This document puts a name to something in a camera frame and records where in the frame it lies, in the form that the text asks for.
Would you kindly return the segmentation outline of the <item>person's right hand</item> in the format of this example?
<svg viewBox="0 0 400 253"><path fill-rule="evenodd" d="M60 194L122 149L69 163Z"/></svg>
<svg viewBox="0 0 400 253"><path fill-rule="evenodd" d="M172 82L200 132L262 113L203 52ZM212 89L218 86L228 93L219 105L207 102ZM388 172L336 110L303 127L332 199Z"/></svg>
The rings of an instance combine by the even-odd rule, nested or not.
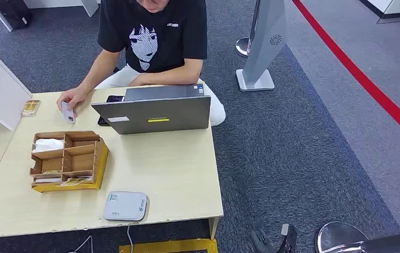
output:
<svg viewBox="0 0 400 253"><path fill-rule="evenodd" d="M59 111L62 112L62 102L66 102L68 109L72 109L74 116L77 116L77 108L85 101L88 94L89 91L83 87L76 87L62 92L56 102Z"/></svg>

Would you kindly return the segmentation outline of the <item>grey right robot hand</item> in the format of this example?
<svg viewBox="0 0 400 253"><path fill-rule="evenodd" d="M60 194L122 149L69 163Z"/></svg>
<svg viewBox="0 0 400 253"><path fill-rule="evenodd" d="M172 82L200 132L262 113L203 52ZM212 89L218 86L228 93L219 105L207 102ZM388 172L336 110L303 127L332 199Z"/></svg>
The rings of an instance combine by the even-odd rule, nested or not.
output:
<svg viewBox="0 0 400 253"><path fill-rule="evenodd" d="M272 253L275 252L271 240L266 236L263 230L252 230L250 237L254 252Z"/></svg>

